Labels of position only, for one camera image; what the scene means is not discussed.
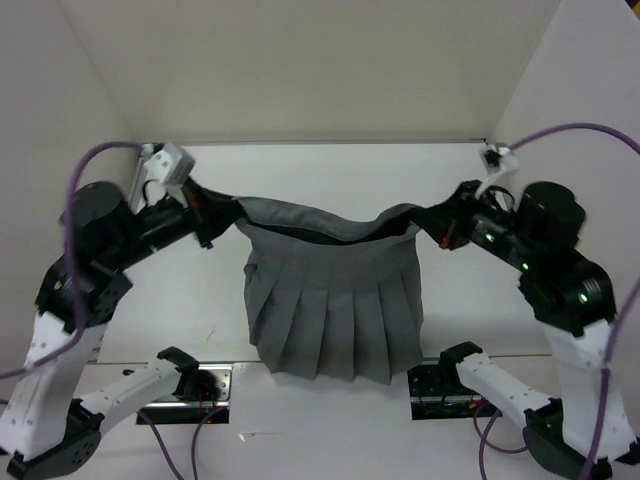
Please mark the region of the grey pleated skirt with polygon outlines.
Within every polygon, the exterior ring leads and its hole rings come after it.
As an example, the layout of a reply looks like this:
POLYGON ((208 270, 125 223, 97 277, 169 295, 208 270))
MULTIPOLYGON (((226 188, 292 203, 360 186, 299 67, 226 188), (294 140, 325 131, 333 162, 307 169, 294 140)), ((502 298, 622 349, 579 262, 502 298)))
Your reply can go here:
POLYGON ((353 221, 279 200, 241 197, 235 225, 249 341, 273 373, 388 384, 423 359, 416 208, 353 221))

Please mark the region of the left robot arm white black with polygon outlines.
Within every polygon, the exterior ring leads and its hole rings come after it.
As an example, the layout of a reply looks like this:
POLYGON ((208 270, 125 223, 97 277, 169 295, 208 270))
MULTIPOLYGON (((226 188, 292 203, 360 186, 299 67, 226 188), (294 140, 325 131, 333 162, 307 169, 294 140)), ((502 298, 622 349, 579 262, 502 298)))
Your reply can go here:
POLYGON ((54 479, 79 470, 114 426, 167 396, 212 393, 214 380, 176 347, 120 381, 85 396, 76 387, 118 303, 127 270, 194 235, 210 247, 244 211, 231 196, 188 182, 185 200, 164 198, 134 212, 108 181, 82 187, 61 222, 64 253, 46 272, 24 370, 1 416, 1 449, 15 479, 54 479))

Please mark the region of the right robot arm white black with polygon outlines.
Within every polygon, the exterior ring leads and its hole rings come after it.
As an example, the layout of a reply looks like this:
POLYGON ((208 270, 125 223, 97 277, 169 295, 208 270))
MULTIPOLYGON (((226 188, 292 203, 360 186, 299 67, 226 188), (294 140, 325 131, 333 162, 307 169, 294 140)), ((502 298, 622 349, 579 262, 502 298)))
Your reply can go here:
POLYGON ((528 185, 502 209, 479 181, 459 185, 425 215, 441 248, 475 244, 519 272, 519 291, 551 347, 561 394, 551 397, 496 366, 464 342, 442 352, 438 380, 450 393, 468 388, 517 425, 546 471, 565 479, 608 479, 614 463, 639 462, 611 360, 623 313, 609 275, 577 249, 585 222, 574 193, 553 182, 528 185))

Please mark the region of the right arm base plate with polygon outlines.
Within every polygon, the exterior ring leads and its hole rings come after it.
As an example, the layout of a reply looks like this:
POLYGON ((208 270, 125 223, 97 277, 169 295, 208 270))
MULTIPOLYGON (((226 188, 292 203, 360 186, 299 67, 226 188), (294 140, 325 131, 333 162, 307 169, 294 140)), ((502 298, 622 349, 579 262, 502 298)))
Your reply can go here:
POLYGON ((410 369, 407 382, 413 421, 472 418, 485 403, 478 393, 448 382, 435 362, 410 369))

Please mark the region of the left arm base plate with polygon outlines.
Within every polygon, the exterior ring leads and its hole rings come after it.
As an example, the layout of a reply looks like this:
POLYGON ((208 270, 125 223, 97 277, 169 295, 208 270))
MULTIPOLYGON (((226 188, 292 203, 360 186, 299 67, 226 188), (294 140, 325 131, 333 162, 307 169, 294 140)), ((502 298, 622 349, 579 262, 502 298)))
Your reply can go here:
POLYGON ((228 424, 232 364, 205 363, 198 384, 184 396, 169 395, 151 402, 141 412, 155 425, 196 426, 207 415, 206 424, 228 424))

